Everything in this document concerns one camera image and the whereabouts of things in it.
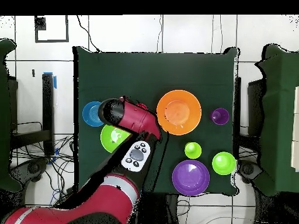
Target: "table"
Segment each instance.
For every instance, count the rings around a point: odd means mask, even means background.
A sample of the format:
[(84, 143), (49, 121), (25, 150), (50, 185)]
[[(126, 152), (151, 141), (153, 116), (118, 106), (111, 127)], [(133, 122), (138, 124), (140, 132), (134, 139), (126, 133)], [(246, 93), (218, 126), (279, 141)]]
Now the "table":
[(216, 153), (232, 152), (232, 117), (223, 126), (215, 125), (210, 120), (211, 111), (218, 107), (226, 108), (232, 116), (236, 48), (227, 49), (225, 54), (97, 54), (81, 47), (76, 50), (78, 62), (77, 59), (74, 62), (78, 66), (79, 120), (75, 123), (75, 129), (79, 129), (79, 188), (109, 155), (100, 143), (103, 126), (90, 127), (82, 119), (82, 110), (88, 102), (126, 95), (156, 110), (159, 99), (165, 93), (183, 89), (198, 98), (202, 109), (201, 120), (191, 133), (169, 136), (161, 171), (153, 188), (167, 140), (163, 132), (163, 141), (157, 145), (144, 190), (178, 194), (172, 185), (172, 171), (179, 162), (187, 159), (185, 144), (194, 141), (202, 147), (202, 154), (197, 160), (206, 165), (210, 172), (206, 192), (236, 194), (237, 189), (231, 185), (231, 175), (220, 176), (211, 166)]
[(280, 191), (299, 192), (299, 173), (291, 167), (295, 87), (299, 86), (299, 54), (277, 45), (265, 48), (258, 66), (266, 78), (263, 97), (265, 119), (260, 135), (260, 165), (264, 169), (255, 180), (265, 195)]

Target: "small purple cup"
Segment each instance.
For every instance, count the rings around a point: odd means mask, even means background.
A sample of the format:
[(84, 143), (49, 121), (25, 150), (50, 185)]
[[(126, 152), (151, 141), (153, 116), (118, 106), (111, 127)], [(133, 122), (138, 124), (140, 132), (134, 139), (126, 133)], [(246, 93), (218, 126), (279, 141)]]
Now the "small purple cup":
[(215, 109), (211, 113), (211, 120), (217, 125), (224, 125), (230, 119), (230, 114), (224, 108)]
[(203, 193), (210, 182), (210, 174), (198, 160), (184, 160), (172, 172), (172, 182), (176, 190), (185, 196)]

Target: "green cloth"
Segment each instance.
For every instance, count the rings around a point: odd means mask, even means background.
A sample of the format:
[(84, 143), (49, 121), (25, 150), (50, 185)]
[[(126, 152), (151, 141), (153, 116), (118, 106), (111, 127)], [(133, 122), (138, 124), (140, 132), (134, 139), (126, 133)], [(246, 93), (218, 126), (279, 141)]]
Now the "green cloth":
[[(82, 118), (84, 106), (91, 101), (110, 97), (129, 96), (156, 110), (160, 98), (174, 89), (193, 93), (201, 104), (199, 125), (189, 134), (169, 135), (164, 160), (154, 191), (175, 193), (172, 171), (188, 159), (184, 148), (188, 142), (198, 142), (202, 154), (197, 159), (210, 172), (206, 192), (234, 195), (231, 175), (221, 176), (213, 171), (212, 159), (221, 151), (232, 152), (232, 102), (234, 90), (234, 58), (236, 48), (226, 54), (154, 54), (154, 53), (90, 53), (81, 47), (78, 52), (79, 76), (79, 188), (110, 154), (100, 143), (99, 128), (88, 126)], [(226, 108), (230, 120), (218, 126), (210, 120), (210, 113)], [(151, 191), (166, 142), (157, 145), (145, 182), (145, 191)]]
[(11, 163), (11, 103), (9, 98), (8, 74), (5, 57), (16, 48), (16, 44), (6, 38), (0, 40), (0, 189), (17, 192), (22, 189), (20, 183), (9, 175)]
[(267, 91), (263, 97), (265, 120), (260, 135), (260, 165), (265, 170), (255, 179), (267, 196), (280, 191), (299, 192), (299, 173), (291, 167), (295, 87), (299, 86), (299, 53), (266, 47), (264, 73)]

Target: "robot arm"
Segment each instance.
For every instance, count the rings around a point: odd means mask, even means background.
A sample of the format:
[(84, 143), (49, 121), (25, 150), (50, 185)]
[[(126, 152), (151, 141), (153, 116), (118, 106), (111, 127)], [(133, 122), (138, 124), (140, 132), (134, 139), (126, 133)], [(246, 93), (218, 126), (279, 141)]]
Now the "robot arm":
[(104, 101), (99, 117), (132, 136), (59, 208), (22, 207), (4, 224), (127, 224), (161, 137), (157, 117), (125, 98)]

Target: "green bowl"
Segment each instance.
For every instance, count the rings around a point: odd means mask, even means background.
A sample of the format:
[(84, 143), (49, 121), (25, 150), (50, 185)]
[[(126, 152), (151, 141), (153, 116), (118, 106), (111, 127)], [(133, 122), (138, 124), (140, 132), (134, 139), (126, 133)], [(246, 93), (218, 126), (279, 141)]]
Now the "green bowl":
[(112, 125), (105, 125), (100, 132), (100, 142), (104, 149), (112, 153), (128, 136), (130, 136), (130, 133), (127, 131)]
[(185, 146), (185, 155), (190, 159), (197, 159), (201, 155), (201, 146), (197, 142), (188, 142)]
[(220, 152), (214, 156), (212, 167), (216, 173), (220, 175), (228, 175), (234, 171), (236, 160), (232, 154), (228, 152)]

